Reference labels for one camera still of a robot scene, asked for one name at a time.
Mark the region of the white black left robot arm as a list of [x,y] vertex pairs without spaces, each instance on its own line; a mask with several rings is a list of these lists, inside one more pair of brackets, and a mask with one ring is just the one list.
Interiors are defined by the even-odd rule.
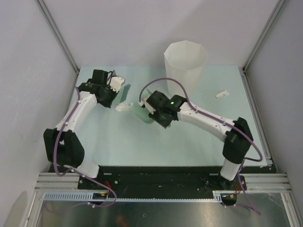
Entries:
[[88,160],[85,149],[77,136],[90,111],[98,104],[110,108],[120,92],[125,79],[116,75],[114,70],[94,69],[87,82],[75,87],[76,99],[64,118],[53,129],[43,133],[47,159],[52,162],[59,176],[59,167],[87,176],[94,189],[101,188],[105,178],[100,175],[99,166]]

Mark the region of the white plastic waste bin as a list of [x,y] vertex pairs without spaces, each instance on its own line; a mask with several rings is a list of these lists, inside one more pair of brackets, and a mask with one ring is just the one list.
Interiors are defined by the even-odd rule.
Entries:
[[200,44],[187,40],[170,44],[164,52],[168,93],[184,95],[180,85],[171,79],[178,81],[187,94],[194,92],[207,58],[208,54]]

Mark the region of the green hand brush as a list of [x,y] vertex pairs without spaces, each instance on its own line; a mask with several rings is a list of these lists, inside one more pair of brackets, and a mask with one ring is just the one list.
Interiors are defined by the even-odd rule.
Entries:
[[113,103],[115,105],[119,105],[120,103],[122,103],[126,100],[130,87],[131,87],[131,85],[127,84],[120,89],[118,95],[116,96],[115,100],[113,101]]

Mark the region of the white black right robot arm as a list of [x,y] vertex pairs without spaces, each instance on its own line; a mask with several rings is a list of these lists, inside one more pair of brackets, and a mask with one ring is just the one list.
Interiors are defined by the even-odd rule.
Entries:
[[140,105],[149,111],[150,118],[164,128],[170,126],[172,121],[186,122],[222,141],[224,163],[218,184],[224,190],[235,185],[237,172],[253,141],[245,119],[226,119],[192,105],[182,96],[174,95],[168,98],[159,91],[154,91],[142,99]]

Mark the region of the green dustpan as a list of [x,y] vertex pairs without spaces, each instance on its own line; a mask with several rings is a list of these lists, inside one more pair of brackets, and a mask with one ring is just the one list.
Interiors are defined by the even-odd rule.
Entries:
[[139,102],[133,103],[130,107],[130,112],[145,123],[153,123],[154,120],[149,117],[149,110],[145,107],[143,100],[151,95],[151,91],[146,89],[141,95]]

